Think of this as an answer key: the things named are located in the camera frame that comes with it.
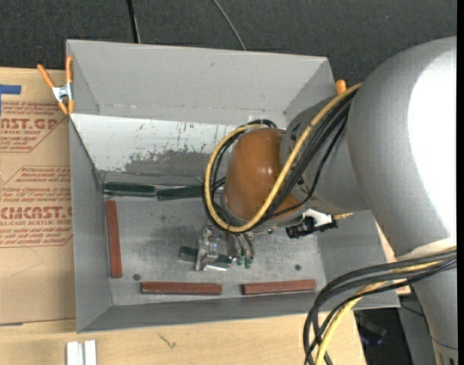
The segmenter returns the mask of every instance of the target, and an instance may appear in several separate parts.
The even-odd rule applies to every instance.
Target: wire
[[[317,171],[316,171],[316,175],[315,175],[315,177],[314,177],[314,179],[313,179],[313,184],[312,184],[312,186],[311,186],[311,188],[310,188],[310,191],[308,192],[307,197],[304,198],[302,202],[299,202],[299,203],[297,203],[297,204],[295,204],[295,205],[293,205],[293,206],[291,206],[291,207],[289,207],[289,208],[286,208],[286,209],[284,209],[284,210],[282,210],[282,211],[279,211],[279,212],[275,212],[275,213],[273,213],[273,214],[270,214],[268,217],[266,217],[266,218],[264,218],[263,220],[261,220],[261,222],[264,222],[264,221],[266,221],[266,220],[268,220],[268,219],[272,219],[272,218],[274,218],[274,217],[277,217],[277,216],[286,214],[286,213],[288,213],[288,212],[290,212],[290,211],[293,211],[293,210],[295,210],[296,208],[300,207],[301,205],[305,204],[308,200],[310,200],[310,198],[311,198],[311,196],[313,195],[313,192],[315,191],[316,186],[317,186],[317,184],[318,184],[318,181],[319,181],[319,178],[320,178],[320,174],[321,174],[321,172],[322,172],[322,170],[323,170],[323,167],[325,166],[326,161],[328,160],[330,154],[332,153],[332,150],[333,150],[333,148],[335,147],[335,144],[337,143],[337,140],[340,138],[340,135],[342,134],[342,132],[343,132],[343,130],[344,130],[344,128],[345,128],[345,125],[347,124],[347,116],[343,116],[343,115],[342,115],[342,117],[345,118],[345,119],[344,119],[344,122],[342,123],[342,125],[340,126],[340,128],[338,129],[338,131],[335,133],[335,136],[333,137],[332,141],[330,142],[329,147],[327,148],[325,154],[323,155],[322,160],[320,161],[319,167],[318,167],[318,169],[317,169]],[[317,145],[315,145],[315,149],[317,150],[318,147],[319,147],[322,143],[323,143],[323,141],[320,141]],[[310,161],[310,160],[311,160],[311,157],[313,156],[313,154],[307,153],[307,154],[305,154],[304,156],[305,156],[305,157],[308,157],[308,161]],[[292,184],[292,185],[291,185],[291,186],[285,186],[285,187],[284,187],[284,192],[282,193],[282,195],[284,196],[284,198],[286,198],[287,194],[293,189],[293,186],[297,183],[297,180],[298,180],[298,178],[301,176],[301,174],[302,174],[303,171],[304,171],[304,170],[298,170],[298,173],[299,173],[298,176],[296,176],[296,175],[294,175],[294,174],[291,174],[290,180],[292,180],[292,181],[291,181],[291,184]],[[281,205],[281,203],[282,203],[282,200],[284,201],[284,198],[283,198],[283,199],[279,199],[277,202],[273,202],[272,205],[274,205],[275,207],[279,207],[279,205]]]
[[[420,275],[420,276],[422,276],[422,279],[425,279],[426,277],[428,277],[430,275],[434,275],[436,273],[440,273],[440,271],[442,271],[442,270],[446,270],[447,267],[453,268],[454,263],[456,264],[456,259],[454,259],[454,260],[452,260],[450,262],[447,262],[447,263],[445,263],[445,264],[443,264],[441,266],[438,265],[437,267],[433,268],[430,273],[425,273],[425,274]],[[409,268],[401,269],[400,271],[409,271],[409,270],[412,270],[412,269],[415,269],[415,268],[416,267],[409,267]],[[332,336],[335,333],[335,330],[337,329],[338,325],[342,321],[342,318],[345,316],[345,314],[348,311],[350,311],[350,309],[352,309],[352,307],[355,304],[357,304],[364,296],[367,296],[368,294],[378,293],[377,288],[381,287],[385,283],[386,283],[385,281],[380,281],[380,282],[377,282],[377,283],[372,283],[372,284],[366,285],[364,288],[359,290],[357,294],[355,294],[353,297],[350,297],[348,299],[348,301],[341,306],[339,311],[335,313],[335,316],[332,318],[332,321],[327,324],[327,327],[325,329],[325,335],[324,335],[323,341],[320,344],[318,353],[316,355],[316,363],[318,365],[320,365],[323,362],[323,357],[325,356],[326,348],[327,348],[330,340],[332,339]]]
[[[132,4],[132,0],[126,0],[126,1],[127,1],[127,8],[129,10],[129,18],[131,19],[132,37],[134,38],[134,43],[141,43],[141,36],[139,34],[139,29],[138,29],[138,21],[134,13],[134,5]]]
[[[208,210],[208,213],[212,217],[213,221],[222,229],[229,231],[231,233],[243,233],[245,231],[248,231],[252,226],[257,224],[261,219],[264,213],[267,212],[269,207],[271,206],[271,203],[275,196],[278,194],[279,189],[281,188],[284,179],[286,178],[286,175],[290,171],[291,167],[293,166],[293,162],[297,159],[297,155],[300,152],[300,149],[303,147],[304,142],[310,135],[311,131],[313,128],[316,127],[318,122],[322,120],[322,118],[327,114],[328,111],[330,111],[332,108],[334,108],[338,103],[340,103],[343,99],[345,99],[349,94],[352,92],[356,91],[361,84],[357,84],[353,87],[348,88],[346,91],[342,92],[341,94],[338,94],[336,97],[334,97],[331,101],[329,101],[312,119],[310,124],[304,129],[303,133],[297,140],[297,143],[293,147],[293,150],[291,151],[291,154],[289,155],[288,159],[286,160],[286,163],[284,164],[283,168],[281,169],[281,172],[278,175],[278,178],[276,179],[275,184],[273,185],[271,192],[269,193],[268,197],[266,198],[264,204],[262,207],[257,211],[256,215],[247,223],[245,223],[242,226],[232,226],[229,223],[223,221],[216,213],[214,206],[211,202],[211,193],[210,193],[210,176],[211,176],[211,171],[215,163],[215,158],[217,157],[218,153],[222,149],[223,146],[226,145],[227,141],[234,137],[235,135],[247,130],[248,127],[243,126],[240,127],[233,132],[231,132],[229,135],[227,135],[219,144],[218,146],[214,149],[214,152],[210,156],[210,160],[208,162],[206,171],[205,171],[205,185],[204,185],[204,193],[205,193],[205,207]]]
[[[423,274],[426,272],[429,272],[429,268],[424,268],[424,270],[421,270],[419,268],[420,265],[430,263],[430,262],[444,262],[447,259],[454,259],[456,258],[456,248],[451,248],[448,249],[446,252],[440,252],[436,253],[433,255],[426,255],[423,257],[418,257],[416,259],[411,259],[411,260],[405,260],[401,262],[394,262],[394,263],[385,263],[385,264],[380,264],[380,265],[374,265],[374,266],[369,266],[366,268],[358,269],[356,271],[351,271],[349,273],[346,273],[342,276],[339,276],[333,281],[330,281],[319,293],[319,295],[316,297],[315,303],[313,304],[313,307],[310,309],[310,311],[307,314],[307,319],[304,324],[304,332],[303,332],[303,340],[304,340],[304,349],[305,349],[305,354],[307,355],[306,357],[306,362],[308,363],[313,363],[313,358],[311,357],[310,352],[313,350],[310,348],[310,326],[313,326],[313,331],[315,333],[315,341],[313,343],[313,346],[315,343],[321,342],[321,334],[323,333],[323,330],[319,327],[318,323],[318,312],[320,307],[330,298],[340,294],[341,292],[344,292],[346,290],[360,287],[365,284],[371,284],[377,281],[391,281],[391,280],[397,280],[399,279],[400,276],[404,274],[404,272],[399,272],[399,269],[401,268],[412,268],[413,266],[418,266],[418,270],[413,273],[410,271],[406,272],[406,277],[409,280],[412,280],[414,276]],[[386,274],[381,274],[379,273],[391,269],[398,269],[394,272],[386,273]],[[328,355],[326,355],[326,362],[330,363],[328,359]]]
[[[234,32],[234,35],[235,37],[237,38],[237,41],[240,43],[240,46],[242,47],[242,50],[243,51],[247,51],[246,49],[246,45],[244,45],[244,42],[242,41],[242,38],[240,38],[240,35],[238,33],[238,31],[236,30],[236,28],[234,27],[234,25],[232,24],[232,21],[229,19],[229,17],[227,16],[227,14],[225,13],[224,9],[221,7],[221,5],[218,3],[217,0],[212,0],[215,4],[215,6],[218,8],[218,10],[220,11],[220,13],[222,14],[222,16],[224,17],[224,19],[226,20],[226,22],[228,23],[230,29]]]

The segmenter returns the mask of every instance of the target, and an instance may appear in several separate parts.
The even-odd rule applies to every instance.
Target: metal bracket
[[[97,342],[68,342],[66,344],[66,365],[97,365]]]

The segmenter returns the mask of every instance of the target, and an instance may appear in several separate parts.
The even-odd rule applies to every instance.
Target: yellow cable
[[[269,193],[267,199],[264,201],[264,204],[262,207],[257,211],[256,215],[248,221],[246,224],[243,226],[232,226],[229,223],[224,222],[217,214],[215,211],[215,208],[213,206],[213,202],[211,200],[211,193],[210,193],[210,175],[211,175],[211,169],[213,167],[213,164],[215,163],[215,158],[218,155],[219,150],[225,145],[225,143],[233,136],[236,134],[246,130],[246,129],[251,129],[253,126],[252,125],[246,125],[243,127],[239,127],[238,129],[234,130],[231,132],[229,135],[227,135],[222,141],[219,143],[219,145],[215,148],[214,152],[210,156],[210,160],[208,162],[206,171],[205,171],[205,203],[207,205],[207,209],[210,212],[210,215],[213,217],[214,221],[216,224],[218,224],[220,227],[223,229],[231,232],[231,233],[243,233],[244,231],[247,231],[250,229],[254,224],[258,223],[261,220],[261,217],[264,215],[264,213],[268,210],[268,208],[271,206],[272,201],[276,197],[276,195],[279,193],[279,189],[281,188],[284,179],[286,178],[286,175],[288,174],[290,168],[293,166],[293,162],[296,160],[296,157],[298,153],[300,152],[301,147],[304,145],[304,142],[308,138],[308,135],[311,133],[311,130],[313,127],[316,126],[316,124],[324,117],[324,115],[330,111],[335,105],[337,105],[340,101],[342,101],[344,98],[346,98],[348,95],[350,95],[352,92],[357,90],[361,84],[354,85],[347,90],[344,90],[337,96],[335,96],[331,101],[329,101],[312,119],[310,124],[305,128],[303,133],[301,134],[300,138],[298,139],[297,143],[293,147],[293,151],[289,155],[288,159],[286,160],[286,163],[284,164],[283,168],[281,169],[281,172],[279,173],[278,178],[276,179],[275,184],[273,185],[271,192]]]
[[[444,251],[449,252],[449,251],[454,250],[454,249],[456,249],[456,246],[451,247],[451,248],[449,248],[447,250],[444,250]],[[439,264],[439,263],[440,262],[427,262],[425,264],[418,264],[418,265],[414,265],[414,266],[409,266],[407,268],[393,269],[392,272],[393,273],[403,273],[403,272],[407,272],[407,271],[416,271],[416,270],[419,270],[419,269],[429,268],[430,266],[433,266],[433,265],[436,265],[436,264]],[[374,290],[374,289],[380,287],[381,285],[384,285],[386,282],[388,282],[388,281],[380,281],[380,282],[377,282],[377,283],[368,284],[368,285],[362,287],[355,295],[357,296],[357,295],[365,294],[366,292],[368,292],[370,290]],[[327,328],[325,330],[325,334],[323,336],[322,343],[320,344],[320,346],[318,348],[318,352],[316,353],[316,359],[315,359],[315,364],[316,365],[321,365],[323,363],[323,358],[325,357],[326,348],[329,345],[329,342],[332,340],[332,336],[335,333],[335,330],[337,329],[338,325],[342,321],[345,314],[348,311],[350,311],[352,309],[352,307],[355,306],[355,304],[357,304],[359,301],[361,301],[361,299],[362,299],[362,297],[351,300],[350,302],[345,304],[335,314],[332,321],[329,323],[329,325],[327,326]]]

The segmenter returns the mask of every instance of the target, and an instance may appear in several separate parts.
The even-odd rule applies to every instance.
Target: black cable
[[[351,271],[346,273],[342,276],[337,277],[336,279],[330,281],[318,294],[315,299],[315,303],[311,309],[312,313],[318,312],[319,308],[332,296],[335,296],[337,293],[334,292],[336,287],[339,287],[341,284],[345,283],[346,281],[359,278],[365,275],[372,275],[376,273],[380,273],[382,271],[391,270],[391,269],[400,269],[400,268],[408,268],[413,265],[422,265],[430,262],[441,262],[446,259],[451,259],[456,257],[456,251],[449,251],[449,252],[442,252],[433,255],[427,255],[424,257],[418,257],[416,259],[409,259],[405,261],[398,261],[398,262],[390,262],[380,265],[373,265],[368,266],[366,268],[358,269],[356,271]]]
[[[424,316],[423,313],[420,313],[419,311],[416,311],[415,309],[411,309],[411,308],[405,306],[402,302],[401,302],[401,308],[405,309],[406,311],[409,311],[410,313],[414,313],[415,315]]]
[[[315,303],[313,307],[310,309],[307,320],[304,326],[304,342],[310,341],[310,324],[313,323],[313,330],[317,334],[318,332],[318,315],[319,308],[332,296],[330,294],[334,291],[335,287],[345,283],[346,281],[359,278],[364,275],[372,275],[376,273],[380,273],[382,271],[394,269],[394,268],[407,268],[413,265],[420,265],[429,262],[437,262],[443,261],[448,258],[456,257],[456,251],[449,251],[449,252],[441,252],[433,255],[427,255],[423,257],[418,257],[416,259],[410,259],[406,261],[399,261],[399,262],[390,262],[384,263],[379,265],[368,266],[366,268],[361,268],[356,271],[348,272],[344,275],[337,277],[336,279],[330,281],[319,293],[319,295],[315,299]],[[329,363],[328,354],[326,355],[326,362]]]
[[[333,150],[333,148],[335,147],[335,144],[337,143],[337,140],[340,138],[340,135],[342,134],[342,132],[343,132],[343,130],[344,130],[344,128],[345,128],[346,122],[347,122],[347,118],[345,117],[345,121],[343,122],[343,124],[342,124],[342,126],[340,127],[340,129],[335,133],[335,136],[333,137],[332,141],[330,142],[329,147],[327,148],[325,154],[323,155],[323,158],[322,158],[322,160],[320,161],[319,167],[318,167],[318,169],[317,169],[317,171],[316,171],[315,178],[313,179],[313,184],[312,184],[312,186],[311,186],[311,188],[310,188],[310,191],[308,192],[307,197],[306,197],[302,202],[299,202],[299,203],[297,203],[297,204],[295,204],[295,205],[293,205],[293,206],[291,206],[291,207],[289,207],[289,208],[286,208],[286,209],[281,210],[281,211],[279,211],[279,212],[273,212],[272,214],[269,214],[267,217],[263,218],[256,226],[259,226],[259,224],[262,224],[262,223],[264,223],[265,221],[267,221],[267,220],[269,220],[269,219],[272,219],[272,218],[274,218],[274,217],[278,217],[278,216],[280,216],[280,215],[283,215],[283,214],[286,214],[286,213],[288,213],[288,212],[290,212],[290,211],[293,211],[293,210],[297,209],[298,207],[300,207],[301,205],[303,205],[304,203],[306,203],[308,200],[310,200],[310,198],[311,198],[311,196],[313,195],[313,192],[315,191],[316,186],[317,186],[317,184],[318,184],[319,177],[320,177],[320,174],[321,174],[321,172],[322,172],[322,170],[323,170],[323,167],[325,166],[326,161],[328,160],[330,154],[332,153],[332,150]],[[321,144],[323,144],[323,141],[320,141],[320,142],[318,143],[318,145],[316,145],[316,147],[319,147]],[[290,190],[288,191],[288,194],[289,194],[289,192],[293,189],[294,185],[297,184],[297,180],[296,180],[296,182],[291,181],[291,183],[293,184],[292,187],[290,187],[290,186],[285,187],[285,188],[284,188],[284,192],[281,192],[281,195],[284,196],[284,198],[286,198],[286,196],[287,196],[286,191],[288,191],[288,189],[290,189]],[[278,207],[277,204],[281,204],[281,203],[282,203],[281,200],[279,200],[279,201],[276,202],[276,203],[273,202],[273,204],[276,204],[275,207]]]
[[[132,0],[126,0],[126,1],[127,1],[127,8],[129,10],[129,18],[131,19],[132,37],[134,38],[134,43],[141,43],[141,37],[139,35],[139,30],[138,30],[138,22],[137,22],[137,19],[135,18],[135,13],[134,13],[134,5],[132,3]]]
[[[268,119],[253,120],[252,122],[248,122],[246,125],[256,125],[256,124],[267,125],[269,128],[277,128],[276,124],[273,121],[268,120]],[[211,169],[212,176],[211,176],[211,180],[210,180],[210,196],[211,196],[211,200],[213,201],[214,207],[216,208],[216,211],[217,212],[220,211],[223,221],[229,221],[229,220],[224,216],[224,209],[222,207],[220,207],[220,205],[216,204],[215,201],[214,201],[215,192],[217,191],[218,188],[220,188],[222,185],[225,184],[225,177],[222,177],[221,179],[219,179],[217,181],[218,171],[220,169],[222,158],[223,158],[224,154],[227,152],[227,150],[229,149],[229,147],[232,146],[232,144],[239,137],[241,137],[243,134],[245,134],[248,131],[249,130],[244,130],[243,132],[241,132],[239,134],[236,134],[233,137],[231,137],[229,139],[229,141],[227,141],[224,144],[224,146],[222,146],[222,148],[220,149],[220,151],[217,154],[215,162],[212,164],[212,169]],[[210,213],[208,212],[208,209],[206,211],[207,211],[207,214],[208,214],[208,217],[210,218],[210,220],[212,220],[215,223],[215,220],[210,215]]]
[[[424,280],[425,278],[429,278],[430,276],[433,276],[433,275],[435,275],[437,273],[440,273],[440,272],[446,271],[446,270],[450,270],[450,269],[453,269],[455,267],[456,267],[456,258],[449,259],[448,261],[444,262],[441,265],[437,265],[437,266],[435,266],[433,268],[428,269],[425,273],[418,274],[418,275],[414,276],[413,278],[407,278],[402,283],[391,284],[391,285],[388,285],[388,286],[385,286],[385,287],[377,288],[377,289],[374,289],[374,290],[369,290],[369,291],[367,291],[365,293],[357,294],[357,295],[354,295],[352,297],[349,297],[348,299],[342,301],[338,306],[335,307],[335,309],[333,309],[331,311],[331,313],[327,316],[325,322],[322,324],[322,327],[319,328],[318,331],[315,332],[315,338],[314,338],[312,344],[310,344],[309,332],[310,332],[310,326],[311,326],[311,319],[309,319],[308,317],[311,318],[310,315],[312,314],[312,309],[313,309],[312,308],[310,310],[310,312],[308,313],[308,317],[307,317],[307,320],[306,320],[305,326],[304,326],[304,339],[305,339],[305,336],[308,338],[307,341],[304,340],[304,349],[305,349],[305,355],[306,355],[305,363],[309,363],[311,365],[314,365],[314,361],[313,361],[313,358],[311,356],[311,353],[315,349],[316,345],[321,343],[322,334],[325,331],[326,326],[329,325],[329,323],[332,320],[335,313],[339,309],[341,309],[345,304],[350,303],[352,300],[356,300],[356,299],[358,299],[360,297],[369,296],[371,294],[379,294],[379,293],[382,293],[382,292],[386,292],[388,290],[397,289],[397,288],[400,288],[400,287],[405,287],[406,285],[414,284],[415,282]]]
[[[415,277],[409,278],[409,279],[403,281],[402,283],[391,284],[391,285],[388,285],[386,287],[381,287],[381,288],[369,290],[369,291],[364,292],[362,294],[356,294],[356,295],[354,295],[352,297],[349,297],[348,299],[342,301],[338,306],[335,307],[335,309],[333,309],[330,312],[330,314],[325,319],[324,323],[322,324],[322,327],[318,331],[318,335],[316,335],[315,339],[313,340],[312,346],[309,349],[310,354],[315,349],[316,344],[321,343],[321,341],[322,341],[321,336],[322,336],[323,332],[325,332],[326,327],[329,325],[330,321],[333,319],[336,312],[339,311],[345,304],[350,303],[352,300],[356,300],[356,299],[358,299],[360,297],[370,296],[371,294],[380,294],[382,292],[387,292],[388,290],[393,290],[393,289],[405,287],[405,286],[410,285],[410,284],[414,284],[414,283],[416,283],[418,281],[424,280],[425,278],[429,278],[429,277],[431,277],[433,275],[441,273],[442,271],[448,271],[450,269],[454,269],[454,268],[456,268],[456,265],[457,265],[456,258],[455,259],[450,259],[447,262],[443,263],[442,265],[437,265],[434,268],[427,271],[426,273],[416,275]]]
[[[237,41],[240,43],[240,46],[242,47],[242,50],[246,51],[246,45],[244,45],[244,42],[242,41],[242,38],[240,38],[239,32],[236,30],[235,26],[232,24],[232,21],[229,19],[227,14],[225,13],[224,9],[221,7],[221,5],[218,3],[217,0],[212,0],[215,6],[218,8],[222,16],[224,17],[225,21],[228,23],[230,29],[234,33],[235,37],[237,38]]]
[[[273,200],[271,204],[272,209],[270,208],[266,212],[265,216],[256,224],[256,226],[259,226],[260,224],[264,223],[269,219],[295,210],[311,198],[313,192],[316,189],[316,185],[318,184],[319,176],[322,172],[322,169],[327,159],[329,158],[329,155],[332,153],[332,149],[334,148],[335,143],[337,142],[338,138],[340,138],[340,134],[342,133],[343,128],[345,127],[346,116],[348,115],[348,110],[350,108],[351,101],[354,95],[355,92],[346,97],[342,102],[340,102],[337,105],[335,109],[331,110],[330,113],[327,114],[327,116],[324,119],[324,122],[318,128],[315,136],[307,145],[307,149],[305,150],[305,152],[303,152],[301,159],[299,159],[297,164],[294,166],[294,169],[291,171],[291,175],[287,178],[286,183],[281,188],[281,193],[275,198],[275,200]],[[298,180],[302,177],[303,172],[307,168],[313,156],[321,148],[326,138],[332,133],[332,131],[337,127],[337,125],[341,122],[343,118],[345,118],[344,124],[335,134],[334,138],[330,143],[330,146],[328,147],[325,155],[323,156],[319,165],[319,169],[316,172],[312,187],[310,188],[310,191],[308,193],[308,196],[302,202],[275,213],[275,209],[277,209],[282,204],[282,202],[288,197],[291,190],[296,186]]]

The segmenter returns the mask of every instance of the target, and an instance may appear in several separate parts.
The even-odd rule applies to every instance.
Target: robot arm
[[[454,246],[455,113],[456,38],[401,52],[285,131],[244,128],[234,139],[219,225],[260,233],[369,208],[401,259]],[[208,180],[213,173],[212,161]],[[439,365],[458,360],[456,269],[413,287]]]

